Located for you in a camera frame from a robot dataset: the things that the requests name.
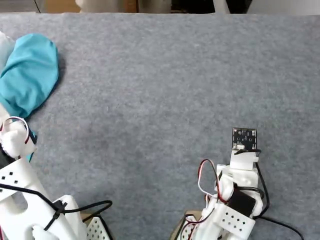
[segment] teal fabric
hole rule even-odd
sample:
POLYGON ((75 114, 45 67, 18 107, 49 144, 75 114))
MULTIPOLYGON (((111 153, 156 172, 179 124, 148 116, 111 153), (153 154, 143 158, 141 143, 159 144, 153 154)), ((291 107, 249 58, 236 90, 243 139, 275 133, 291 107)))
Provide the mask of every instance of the teal fabric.
POLYGON ((0 103, 11 116, 26 118, 48 98, 58 75, 55 44, 40 34, 22 36, 0 75, 0 103))

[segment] red wire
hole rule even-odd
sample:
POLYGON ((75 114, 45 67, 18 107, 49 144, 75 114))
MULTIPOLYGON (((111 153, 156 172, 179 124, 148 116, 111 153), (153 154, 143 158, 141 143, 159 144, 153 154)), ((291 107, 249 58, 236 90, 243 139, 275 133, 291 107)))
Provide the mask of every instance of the red wire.
POLYGON ((0 240, 4 240, 1 226, 0 226, 0 240))
POLYGON ((199 176, 200 176, 200 169, 202 168, 202 165, 206 162, 206 161, 209 161, 209 163, 211 164, 213 170, 214 170, 214 175, 215 175, 215 179, 216 179, 216 188, 217 188, 217 193, 218 193, 218 199, 223 202, 224 204, 227 203, 226 200, 224 200, 221 195, 220 195, 220 187, 219 187, 219 178, 218 178, 218 175, 217 175, 217 171, 216 171, 216 168, 215 166, 213 165, 213 163, 209 160, 209 159, 204 159, 202 160, 202 162, 200 163, 199 167, 198 167, 198 179, 199 179, 199 176))

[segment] gray carpet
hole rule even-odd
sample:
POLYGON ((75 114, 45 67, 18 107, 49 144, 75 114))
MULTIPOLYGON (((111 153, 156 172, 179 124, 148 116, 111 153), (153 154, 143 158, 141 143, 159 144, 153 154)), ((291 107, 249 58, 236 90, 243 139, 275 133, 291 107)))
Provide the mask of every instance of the gray carpet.
MULTIPOLYGON (((232 127, 258 128, 266 216, 320 239, 319 16, 0 15, 0 30, 59 49, 60 83, 29 119, 52 199, 111 199, 117 240, 166 240, 204 206, 199 162, 227 164, 232 127)), ((250 237, 298 239, 262 220, 250 237)))

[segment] small black sensor board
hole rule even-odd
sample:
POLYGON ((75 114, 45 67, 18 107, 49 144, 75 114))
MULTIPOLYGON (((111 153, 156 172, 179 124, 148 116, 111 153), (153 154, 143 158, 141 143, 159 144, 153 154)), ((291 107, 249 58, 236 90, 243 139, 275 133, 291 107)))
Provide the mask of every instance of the small black sensor board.
POLYGON ((247 151, 256 150, 257 129, 234 127, 232 129, 232 149, 239 150, 239 146, 244 146, 244 150, 247 151))

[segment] white plastic bracket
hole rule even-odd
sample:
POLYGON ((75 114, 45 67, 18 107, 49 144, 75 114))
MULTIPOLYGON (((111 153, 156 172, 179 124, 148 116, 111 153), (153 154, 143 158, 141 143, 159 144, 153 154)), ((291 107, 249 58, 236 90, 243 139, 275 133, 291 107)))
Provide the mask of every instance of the white plastic bracket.
POLYGON ((241 239, 248 239, 256 221, 224 204, 217 204, 213 221, 241 239))
POLYGON ((189 222, 196 222, 197 220, 193 215, 187 216, 184 219, 180 233, 177 236, 176 240, 189 240, 189 239, 191 239, 191 235, 193 234, 193 231, 194 231, 196 225, 195 224, 188 224, 188 221, 189 222))
POLYGON ((86 229, 87 240, 111 240, 99 217, 93 217, 86 229))

